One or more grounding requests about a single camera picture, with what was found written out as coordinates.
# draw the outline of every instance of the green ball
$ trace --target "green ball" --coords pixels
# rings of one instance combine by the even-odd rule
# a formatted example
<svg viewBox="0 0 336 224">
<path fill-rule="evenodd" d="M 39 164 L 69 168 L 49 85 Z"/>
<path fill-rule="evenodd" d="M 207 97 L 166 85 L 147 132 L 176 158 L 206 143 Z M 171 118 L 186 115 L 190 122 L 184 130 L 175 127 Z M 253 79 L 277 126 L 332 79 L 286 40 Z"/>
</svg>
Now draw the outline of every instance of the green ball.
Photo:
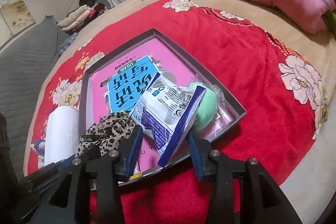
<svg viewBox="0 0 336 224">
<path fill-rule="evenodd" d="M 191 83 L 188 88 L 192 89 L 196 87 L 197 85 L 200 85 L 198 83 Z M 214 115 L 217 112 L 217 95 L 214 93 L 211 89 L 207 88 L 206 86 L 200 85 L 204 88 L 206 88 L 205 95 L 203 97 L 203 100 L 201 104 L 199 105 L 195 121 L 192 126 L 192 130 L 194 132 L 198 132 L 202 129 L 204 129 L 212 120 Z"/>
</svg>

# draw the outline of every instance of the black fabric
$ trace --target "black fabric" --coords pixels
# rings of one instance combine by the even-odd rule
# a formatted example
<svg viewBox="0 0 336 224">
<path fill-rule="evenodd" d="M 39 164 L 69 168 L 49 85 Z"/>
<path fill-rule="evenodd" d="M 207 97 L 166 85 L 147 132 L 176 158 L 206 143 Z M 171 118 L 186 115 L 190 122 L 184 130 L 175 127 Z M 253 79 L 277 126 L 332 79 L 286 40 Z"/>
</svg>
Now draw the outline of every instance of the black fabric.
<svg viewBox="0 0 336 224">
<path fill-rule="evenodd" d="M 67 37 L 53 17 L 46 17 L 0 54 L 0 112 L 7 122 L 9 154 L 18 179 L 23 178 L 26 139 L 41 86 Z"/>
<path fill-rule="evenodd" d="M 88 5 L 89 7 L 92 7 L 95 4 L 95 0 L 80 0 L 79 1 L 79 6 L 83 6 L 83 5 Z"/>
</svg>

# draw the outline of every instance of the toilet paper roll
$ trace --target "toilet paper roll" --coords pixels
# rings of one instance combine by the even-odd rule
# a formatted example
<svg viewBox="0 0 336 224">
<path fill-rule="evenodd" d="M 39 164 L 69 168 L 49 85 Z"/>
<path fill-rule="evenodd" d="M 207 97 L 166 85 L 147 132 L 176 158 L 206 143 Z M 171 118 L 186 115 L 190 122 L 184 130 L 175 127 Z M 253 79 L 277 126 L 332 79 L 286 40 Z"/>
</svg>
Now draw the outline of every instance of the toilet paper roll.
<svg viewBox="0 0 336 224">
<path fill-rule="evenodd" d="M 58 162 L 75 154 L 79 147 L 78 110 L 70 106 L 56 108 L 48 118 L 44 164 Z"/>
</svg>

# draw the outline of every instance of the red bedspread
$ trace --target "red bedspread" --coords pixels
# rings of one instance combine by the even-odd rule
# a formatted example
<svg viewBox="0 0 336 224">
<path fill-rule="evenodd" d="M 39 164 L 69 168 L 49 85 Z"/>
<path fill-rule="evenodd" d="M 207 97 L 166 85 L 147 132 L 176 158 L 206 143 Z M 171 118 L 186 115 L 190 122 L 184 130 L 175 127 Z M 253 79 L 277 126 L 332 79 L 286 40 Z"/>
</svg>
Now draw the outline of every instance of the red bedspread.
<svg viewBox="0 0 336 224">
<path fill-rule="evenodd" d="M 258 158 L 281 184 L 308 152 L 315 130 L 325 120 L 320 76 L 250 21 L 188 0 L 160 0 L 145 7 L 105 28 L 62 64 L 46 87 L 33 140 L 44 137 L 48 115 L 57 106 L 77 107 L 85 67 L 151 28 L 200 61 L 246 108 L 231 139 L 217 143 L 216 149 L 234 159 Z M 37 162 L 37 155 L 30 153 L 28 173 L 37 169 Z M 190 160 L 122 191 L 126 223 L 205 221 L 210 185 L 197 182 Z"/>
</svg>

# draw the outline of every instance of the leopard print fabric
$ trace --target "leopard print fabric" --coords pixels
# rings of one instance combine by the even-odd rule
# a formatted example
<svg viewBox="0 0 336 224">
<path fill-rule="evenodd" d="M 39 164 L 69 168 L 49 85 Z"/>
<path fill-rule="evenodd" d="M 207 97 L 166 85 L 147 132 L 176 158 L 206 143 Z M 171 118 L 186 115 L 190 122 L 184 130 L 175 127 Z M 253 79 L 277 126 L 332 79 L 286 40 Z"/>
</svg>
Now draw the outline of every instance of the leopard print fabric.
<svg viewBox="0 0 336 224">
<path fill-rule="evenodd" d="M 121 140 L 129 138 L 134 126 L 134 121 L 126 112 L 111 113 L 100 118 L 99 124 L 94 123 L 80 137 L 76 157 L 96 144 L 99 144 L 102 156 L 111 150 L 116 150 Z"/>
</svg>

